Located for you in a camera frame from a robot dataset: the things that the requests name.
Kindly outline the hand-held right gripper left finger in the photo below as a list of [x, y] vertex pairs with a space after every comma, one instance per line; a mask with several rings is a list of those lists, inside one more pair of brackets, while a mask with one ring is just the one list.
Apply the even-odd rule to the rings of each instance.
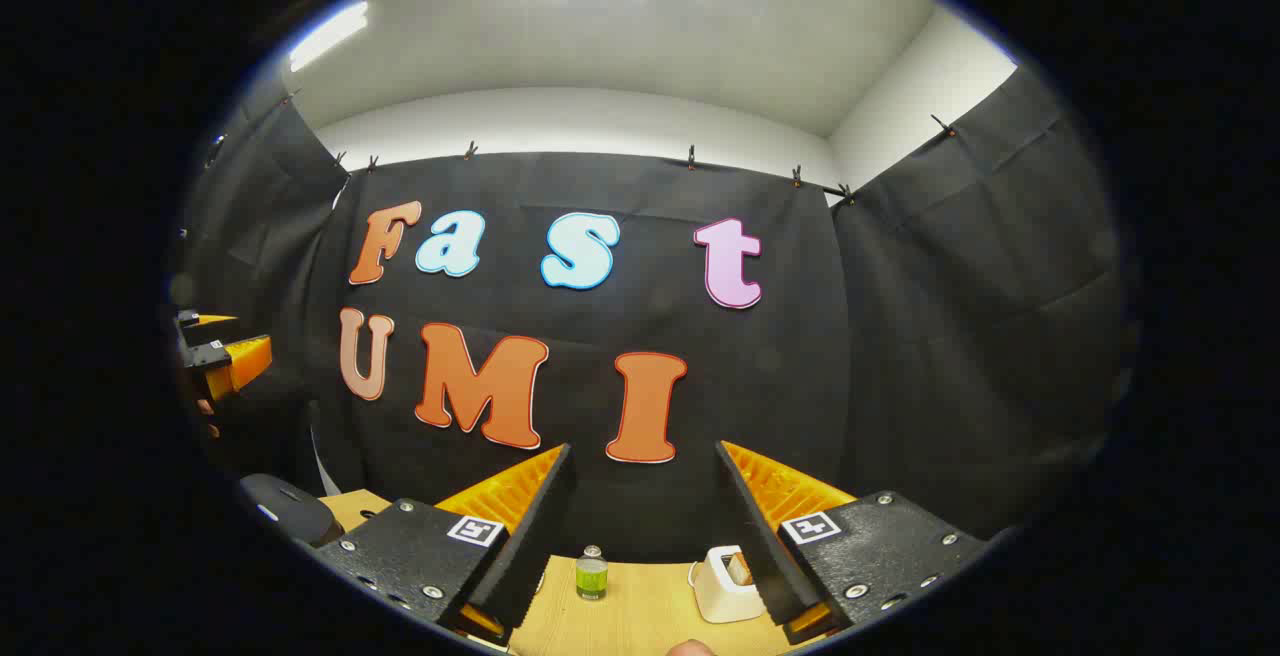
[[576, 486], [561, 445], [438, 505], [399, 498], [314, 551], [416, 624], [506, 644], [524, 624]]

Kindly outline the row of small cloth clips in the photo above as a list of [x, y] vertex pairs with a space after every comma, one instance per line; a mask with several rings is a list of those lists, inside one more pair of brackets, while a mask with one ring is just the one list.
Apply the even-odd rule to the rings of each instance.
[[321, 202], [361, 213], [410, 205], [449, 209], [544, 208], [691, 220], [759, 209], [822, 208], [902, 219], [946, 199], [946, 169], [929, 156], [963, 152], [938, 135], [896, 172], [860, 184], [809, 179], [835, 173], [815, 136], [718, 106], [602, 88], [498, 88], [419, 99], [316, 129], [300, 95], [266, 113], [316, 140], [335, 184]]

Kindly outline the narrow ceiling light panel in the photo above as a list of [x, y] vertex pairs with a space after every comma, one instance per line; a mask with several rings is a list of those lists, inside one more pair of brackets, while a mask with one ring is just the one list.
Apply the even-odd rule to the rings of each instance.
[[342, 45], [369, 24], [369, 3], [352, 3], [333, 13], [324, 23], [311, 29], [288, 53], [291, 73], [302, 70], [332, 49]]

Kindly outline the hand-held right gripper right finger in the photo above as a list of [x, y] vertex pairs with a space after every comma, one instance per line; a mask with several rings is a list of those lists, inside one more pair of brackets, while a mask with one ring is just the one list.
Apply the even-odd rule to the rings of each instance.
[[899, 492], [856, 497], [727, 441], [716, 455], [733, 543], [791, 644], [869, 630], [989, 554]]

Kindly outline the green label clear bottle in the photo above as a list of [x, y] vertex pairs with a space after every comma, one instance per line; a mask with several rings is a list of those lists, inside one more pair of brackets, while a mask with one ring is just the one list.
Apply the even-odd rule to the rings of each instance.
[[575, 589], [581, 600], [598, 601], [607, 596], [609, 564], [596, 545], [588, 545], [575, 562]]

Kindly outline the black and silver rice cooker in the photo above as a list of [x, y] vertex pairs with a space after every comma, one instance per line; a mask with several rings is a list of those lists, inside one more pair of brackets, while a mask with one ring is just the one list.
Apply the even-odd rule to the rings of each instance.
[[269, 474], [239, 479], [248, 501], [285, 536], [317, 548], [338, 541], [346, 529], [320, 498]]

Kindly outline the white toaster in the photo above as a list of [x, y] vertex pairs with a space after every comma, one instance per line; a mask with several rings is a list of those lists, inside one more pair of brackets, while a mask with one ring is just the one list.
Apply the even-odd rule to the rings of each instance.
[[709, 548], [687, 571], [687, 584], [692, 589], [698, 611], [704, 621], [710, 624], [749, 621], [765, 614], [765, 605], [754, 575], [753, 586], [741, 587], [733, 584], [724, 570], [724, 559], [737, 551], [742, 552], [737, 545]]

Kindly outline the black backdrop cloth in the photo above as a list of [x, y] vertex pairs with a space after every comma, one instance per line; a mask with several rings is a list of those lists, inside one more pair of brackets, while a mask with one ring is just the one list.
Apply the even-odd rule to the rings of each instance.
[[257, 106], [180, 226], [189, 305], [271, 341], [224, 436], [301, 429], [260, 472], [435, 504], [568, 445], [563, 555], [732, 543], [722, 441], [987, 538], [1092, 459], [1139, 334], [1105, 168], [1025, 68], [836, 205], [623, 154], [348, 173]]

